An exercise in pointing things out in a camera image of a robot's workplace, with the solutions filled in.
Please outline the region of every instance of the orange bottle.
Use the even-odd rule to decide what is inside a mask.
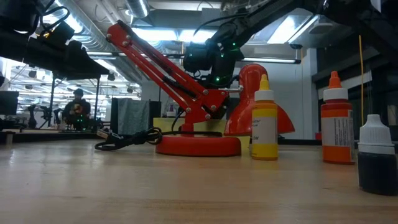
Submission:
[[[251,156],[253,159],[277,160],[278,105],[274,102],[274,92],[269,89],[267,75],[261,76],[260,89],[255,92],[254,100]]]
[[[321,106],[323,161],[354,164],[353,106],[337,72],[331,73],[323,100],[326,103]]]

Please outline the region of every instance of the red robotic arm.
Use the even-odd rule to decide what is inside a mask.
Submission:
[[[132,29],[118,21],[108,29],[106,38],[129,57],[146,75],[158,84],[186,112],[182,131],[193,131],[193,124],[206,121],[228,97],[225,90],[207,90],[178,68]],[[148,56],[163,71],[148,61]]]

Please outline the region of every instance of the computer monitor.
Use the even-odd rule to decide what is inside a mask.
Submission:
[[[18,107],[18,91],[0,91],[0,114],[16,115]]]

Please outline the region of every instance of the yellow bottle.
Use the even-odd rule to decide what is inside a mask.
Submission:
[[[269,89],[267,75],[261,76],[260,89],[254,95],[256,104],[252,111],[253,159],[273,161],[278,159],[278,106],[274,92]]]

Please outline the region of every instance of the wooden table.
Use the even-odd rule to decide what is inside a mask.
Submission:
[[[319,148],[267,162],[94,143],[2,148],[0,223],[398,223],[398,197],[362,192],[356,166],[322,163]]]

